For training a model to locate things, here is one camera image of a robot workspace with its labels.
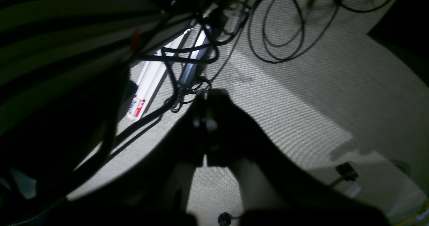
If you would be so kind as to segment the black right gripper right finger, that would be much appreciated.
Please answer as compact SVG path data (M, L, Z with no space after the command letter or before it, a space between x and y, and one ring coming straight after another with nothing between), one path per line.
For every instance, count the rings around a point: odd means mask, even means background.
M334 191L287 158L227 90L206 98L208 164L235 176L241 226L388 226L383 213Z

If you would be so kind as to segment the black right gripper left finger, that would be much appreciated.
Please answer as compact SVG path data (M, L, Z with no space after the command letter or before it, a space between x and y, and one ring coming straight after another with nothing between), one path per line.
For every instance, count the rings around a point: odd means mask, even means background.
M132 169L76 200L72 226L196 226L186 213L193 174L202 165L199 119L205 97L189 110L161 142Z

